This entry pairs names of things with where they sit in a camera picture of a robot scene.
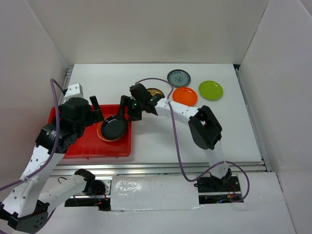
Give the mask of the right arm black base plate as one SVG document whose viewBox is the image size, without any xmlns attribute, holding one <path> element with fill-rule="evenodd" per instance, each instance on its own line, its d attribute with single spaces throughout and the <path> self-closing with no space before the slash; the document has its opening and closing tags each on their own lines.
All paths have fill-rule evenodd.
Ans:
<svg viewBox="0 0 312 234">
<path fill-rule="evenodd" d="M 202 177 L 195 184 L 199 193 L 236 193 L 240 192 L 240 184 L 237 176 L 232 176 L 222 184 L 217 178 Z"/>
</svg>

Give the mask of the orange plate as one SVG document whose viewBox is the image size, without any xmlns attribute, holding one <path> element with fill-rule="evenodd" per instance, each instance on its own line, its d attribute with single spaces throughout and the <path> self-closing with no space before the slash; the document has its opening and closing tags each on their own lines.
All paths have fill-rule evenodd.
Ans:
<svg viewBox="0 0 312 234">
<path fill-rule="evenodd" d="M 187 106 L 195 106 L 198 100 L 197 93 L 189 87 L 176 88 L 172 97 L 173 101 Z"/>
<path fill-rule="evenodd" d="M 106 142 L 112 142 L 119 140 L 122 136 L 125 135 L 127 126 L 122 127 L 121 129 L 118 129 L 117 127 L 114 127 L 112 130 L 106 131 L 106 122 L 100 122 L 97 125 L 97 136 Z"/>
</svg>

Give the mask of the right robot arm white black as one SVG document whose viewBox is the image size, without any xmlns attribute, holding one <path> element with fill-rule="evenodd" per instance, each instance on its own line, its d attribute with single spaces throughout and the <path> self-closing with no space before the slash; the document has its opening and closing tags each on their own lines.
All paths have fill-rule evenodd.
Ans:
<svg viewBox="0 0 312 234">
<path fill-rule="evenodd" d="M 232 172 L 225 162 L 222 151 L 222 127 L 208 106 L 191 107 L 170 100 L 169 96 L 165 97 L 163 94 L 152 95 L 141 83 L 131 86 L 130 93 L 130 97 L 121 96 L 119 115 L 127 115 L 129 121 L 141 120 L 142 112 L 169 117 L 173 123 L 175 145 L 178 153 L 175 121 L 188 126 L 193 142 L 204 151 L 208 158 L 213 187 L 218 191 L 223 191 L 229 186 Z"/>
</svg>

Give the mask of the yellow patterned plate dark rim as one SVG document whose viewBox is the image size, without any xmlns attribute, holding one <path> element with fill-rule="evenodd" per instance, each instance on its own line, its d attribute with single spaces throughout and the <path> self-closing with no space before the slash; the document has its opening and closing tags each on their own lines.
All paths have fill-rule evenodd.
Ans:
<svg viewBox="0 0 312 234">
<path fill-rule="evenodd" d="M 147 91 L 152 95 L 152 96 L 155 96 L 155 95 L 160 95 L 162 98 L 165 97 L 164 93 L 157 89 L 157 88 L 148 88 Z"/>
</svg>

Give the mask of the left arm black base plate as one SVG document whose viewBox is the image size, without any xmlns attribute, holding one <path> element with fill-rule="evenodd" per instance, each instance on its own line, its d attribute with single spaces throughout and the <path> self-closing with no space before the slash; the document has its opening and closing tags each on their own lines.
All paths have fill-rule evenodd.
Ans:
<svg viewBox="0 0 312 234">
<path fill-rule="evenodd" d="M 91 180 L 87 182 L 85 189 L 82 191 L 85 195 L 109 195 L 111 188 L 110 180 Z"/>
</svg>

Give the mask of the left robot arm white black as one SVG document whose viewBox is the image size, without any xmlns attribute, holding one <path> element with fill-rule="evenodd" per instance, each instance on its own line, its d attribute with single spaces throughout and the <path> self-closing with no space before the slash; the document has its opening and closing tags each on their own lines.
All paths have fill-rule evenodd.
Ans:
<svg viewBox="0 0 312 234">
<path fill-rule="evenodd" d="M 78 193 L 96 190 L 95 175 L 77 170 L 64 183 L 43 192 L 47 180 L 69 147 L 82 137 L 86 127 L 104 120 L 95 96 L 89 100 L 72 97 L 55 108 L 56 116 L 45 125 L 21 178 L 11 184 L 10 195 L 0 204 L 0 217 L 16 231 L 37 233 L 57 206 Z"/>
</svg>

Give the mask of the black plate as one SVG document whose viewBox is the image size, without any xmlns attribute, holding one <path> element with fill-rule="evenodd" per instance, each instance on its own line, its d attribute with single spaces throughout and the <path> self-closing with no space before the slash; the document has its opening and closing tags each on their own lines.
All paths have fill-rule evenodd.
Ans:
<svg viewBox="0 0 312 234">
<path fill-rule="evenodd" d="M 108 141 L 120 139 L 127 131 L 128 122 L 125 117 L 114 115 L 106 118 L 101 127 L 101 135 Z"/>
</svg>

